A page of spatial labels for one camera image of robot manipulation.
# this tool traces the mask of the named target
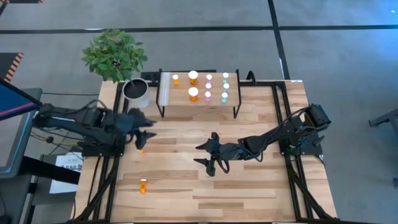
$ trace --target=white paper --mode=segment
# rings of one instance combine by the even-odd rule
[[[77,172],[81,172],[81,168],[83,167],[83,161],[79,159],[79,157],[81,158],[81,153],[74,152],[74,154],[72,154],[69,152],[65,156],[57,156],[57,161],[55,162],[55,165],[71,169]],[[76,192],[76,191],[77,191],[77,185],[75,184],[68,184],[56,180],[53,180],[51,182],[50,194],[59,194],[59,193]]]

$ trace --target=floor stripe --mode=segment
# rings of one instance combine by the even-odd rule
[[[0,0],[0,2],[8,3],[8,4],[37,4],[43,3],[43,0]]]
[[[398,25],[352,25],[352,26],[281,26],[280,30],[374,30],[398,29]]]
[[[10,82],[16,72],[16,69],[21,61],[22,53],[1,53],[1,73],[0,78]]]
[[[287,61],[285,56],[284,45],[282,43],[282,37],[280,36],[280,30],[278,25],[278,20],[276,16],[275,6],[273,0],[268,0],[269,11],[271,13],[272,26],[274,28],[276,46],[278,48],[278,55],[280,64],[282,65],[282,78],[290,80],[289,69],[287,68]]]
[[[260,31],[271,26],[205,26],[205,27],[151,27],[117,28],[124,32],[198,32],[198,31]],[[100,34],[106,29],[53,29],[53,30],[0,30],[0,34]]]

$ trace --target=white pot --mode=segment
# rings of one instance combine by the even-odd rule
[[[129,105],[131,105],[134,108],[145,108],[145,107],[149,106],[150,98],[149,98],[149,91],[148,91],[148,89],[149,89],[148,83],[145,80],[143,80],[142,78],[133,78],[132,81],[133,82],[141,81],[142,83],[145,83],[146,89],[145,89],[144,93],[143,94],[141,93],[140,94],[141,96],[139,96],[137,98],[128,97],[128,96],[126,96],[125,89],[126,89],[126,86],[131,86],[131,83],[126,82],[123,85],[122,93],[123,93],[123,96],[127,100],[129,100]]]

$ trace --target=gray concrete floor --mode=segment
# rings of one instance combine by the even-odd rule
[[[398,24],[394,0],[274,0],[280,26]],[[266,0],[64,0],[10,4],[0,30],[181,26],[271,26]],[[0,35],[0,52],[23,52],[12,81],[19,88],[98,93],[101,79],[80,61],[95,34]],[[281,79],[273,31],[136,33],[149,56],[146,71],[217,69],[257,79]],[[368,119],[398,107],[398,30],[282,31],[291,79],[304,81],[310,102],[332,120],[323,150],[337,214],[344,220],[398,223],[398,139]],[[77,108],[93,97],[48,96],[42,101]],[[26,154],[52,146],[30,140]],[[64,222],[70,204],[39,207],[34,223]]]

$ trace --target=monitor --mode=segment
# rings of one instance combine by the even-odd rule
[[[40,101],[0,80],[0,121],[39,109],[41,106]]]

